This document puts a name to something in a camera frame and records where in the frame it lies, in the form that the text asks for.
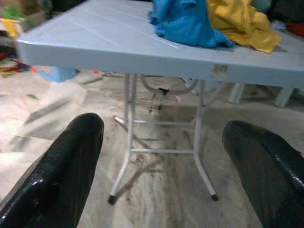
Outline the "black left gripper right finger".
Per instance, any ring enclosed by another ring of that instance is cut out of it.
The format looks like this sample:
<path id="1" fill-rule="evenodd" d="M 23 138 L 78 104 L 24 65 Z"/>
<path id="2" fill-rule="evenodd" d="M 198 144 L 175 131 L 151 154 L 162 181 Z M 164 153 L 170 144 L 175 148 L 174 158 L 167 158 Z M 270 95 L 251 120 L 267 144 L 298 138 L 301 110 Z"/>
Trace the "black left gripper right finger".
<path id="1" fill-rule="evenodd" d="M 280 135 L 243 121 L 226 124 L 222 142 L 264 228 L 304 226 L 304 158 Z"/>

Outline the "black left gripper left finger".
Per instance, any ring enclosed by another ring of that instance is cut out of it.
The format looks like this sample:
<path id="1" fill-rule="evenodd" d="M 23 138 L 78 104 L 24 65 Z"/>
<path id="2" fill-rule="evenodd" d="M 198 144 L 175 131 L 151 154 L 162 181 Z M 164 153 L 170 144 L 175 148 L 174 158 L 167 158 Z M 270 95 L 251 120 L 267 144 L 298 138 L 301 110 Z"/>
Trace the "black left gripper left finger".
<path id="1" fill-rule="evenodd" d="M 103 145 L 104 122 L 78 115 L 24 172 L 0 204 L 3 228 L 75 228 Z"/>

